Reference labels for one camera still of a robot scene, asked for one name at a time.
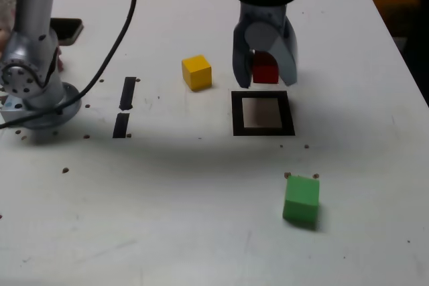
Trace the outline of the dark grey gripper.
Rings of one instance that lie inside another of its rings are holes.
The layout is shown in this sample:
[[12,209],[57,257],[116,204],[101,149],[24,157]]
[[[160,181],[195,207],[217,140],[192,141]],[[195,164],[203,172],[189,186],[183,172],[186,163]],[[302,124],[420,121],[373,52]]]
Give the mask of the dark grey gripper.
[[251,49],[267,52],[274,58],[286,86],[297,83],[297,41],[293,27],[286,21],[286,8],[287,5],[267,7],[240,3],[239,21],[245,17],[259,21],[238,23],[234,28],[233,73],[241,88],[251,85]]

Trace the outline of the person's hand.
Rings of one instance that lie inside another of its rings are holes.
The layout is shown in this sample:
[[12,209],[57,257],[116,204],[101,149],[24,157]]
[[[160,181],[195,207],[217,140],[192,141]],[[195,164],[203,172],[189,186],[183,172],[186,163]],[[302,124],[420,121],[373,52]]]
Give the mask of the person's hand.
[[1,27],[0,27],[0,52],[4,52],[8,39],[11,35],[15,23],[15,10],[4,11],[1,13]]

